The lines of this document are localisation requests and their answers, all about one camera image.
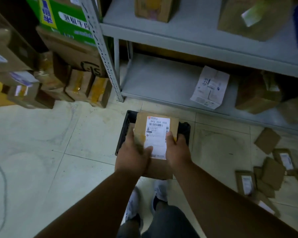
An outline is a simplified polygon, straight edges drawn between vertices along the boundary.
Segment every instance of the green printed box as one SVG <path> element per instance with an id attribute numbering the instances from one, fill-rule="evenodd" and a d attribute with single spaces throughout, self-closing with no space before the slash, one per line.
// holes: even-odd
<path id="1" fill-rule="evenodd" d="M 45 29 L 96 47 L 80 7 L 71 7 L 54 0 L 27 0 L 27 2 Z"/>

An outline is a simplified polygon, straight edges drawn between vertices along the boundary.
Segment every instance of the shelf board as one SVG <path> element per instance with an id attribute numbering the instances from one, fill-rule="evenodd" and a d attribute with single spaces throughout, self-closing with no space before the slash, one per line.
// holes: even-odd
<path id="1" fill-rule="evenodd" d="M 239 79 L 234 76 L 230 76 L 223 103 L 217 109 L 191 101 L 201 71 L 198 66 L 135 53 L 121 85 L 122 95 L 298 135 L 298 124 L 287 124 L 276 108 L 257 115 L 235 109 Z"/>
<path id="2" fill-rule="evenodd" d="M 138 18 L 134 0 L 112 0 L 103 34 L 247 67 L 298 77 L 292 19 L 273 38 L 259 42 L 217 30 L 222 0 L 181 0 L 169 23 Z"/>

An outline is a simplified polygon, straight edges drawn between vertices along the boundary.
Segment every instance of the hand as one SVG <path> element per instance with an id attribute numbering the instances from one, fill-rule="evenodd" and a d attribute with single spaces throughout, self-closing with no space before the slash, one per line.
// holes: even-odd
<path id="1" fill-rule="evenodd" d="M 152 150 L 153 147 L 149 146 L 144 149 L 143 155 L 141 155 L 134 142 L 133 129 L 128 129 L 126 140 L 118 151 L 115 171 L 125 171 L 136 176 L 137 179 L 140 178 L 147 169 Z"/>
<path id="2" fill-rule="evenodd" d="M 166 159 L 172 169 L 182 166 L 183 164 L 191 163 L 191 154 L 186 143 L 184 135 L 179 134 L 178 141 L 175 142 L 172 132 L 166 135 L 167 151 Z"/>

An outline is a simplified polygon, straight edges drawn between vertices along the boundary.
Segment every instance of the sneaker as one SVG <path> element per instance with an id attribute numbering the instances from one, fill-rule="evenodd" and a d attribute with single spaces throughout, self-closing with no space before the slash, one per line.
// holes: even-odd
<path id="1" fill-rule="evenodd" d="M 154 213 L 156 212 L 155 209 L 153 208 L 153 201 L 154 201 L 155 197 L 157 197 L 159 200 L 162 200 L 164 202 L 168 202 L 167 189 L 168 189 L 168 181 L 167 180 L 156 180 L 154 182 L 154 194 L 153 194 L 153 198 L 151 201 L 151 207 L 150 207 L 152 215 L 154 215 Z"/>
<path id="2" fill-rule="evenodd" d="M 125 222 L 131 220 L 139 213 L 139 203 L 140 203 L 140 191 L 137 186 L 133 189 L 131 196 L 129 198 L 126 211 L 125 211 Z M 140 218 L 139 230 L 142 230 L 144 223 Z"/>

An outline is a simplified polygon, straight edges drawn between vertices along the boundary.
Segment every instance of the tiled floor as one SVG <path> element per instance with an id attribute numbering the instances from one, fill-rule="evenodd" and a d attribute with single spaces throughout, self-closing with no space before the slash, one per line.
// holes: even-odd
<path id="1" fill-rule="evenodd" d="M 106 109 L 88 103 L 56 102 L 53 110 L 0 108 L 0 237 L 31 238 L 114 171 L 115 150 L 127 110 L 178 116 L 191 124 L 193 161 L 236 190 L 234 171 L 262 165 L 266 155 L 253 144 L 263 129 L 112 93 Z M 279 132 L 279 147 L 290 148 L 298 164 L 298 137 Z M 152 215 L 153 179 L 141 178 L 144 229 Z M 273 202 L 281 219 L 298 230 L 298 183 L 286 177 Z M 180 207 L 201 237 L 199 227 L 174 179 L 169 203 Z"/>

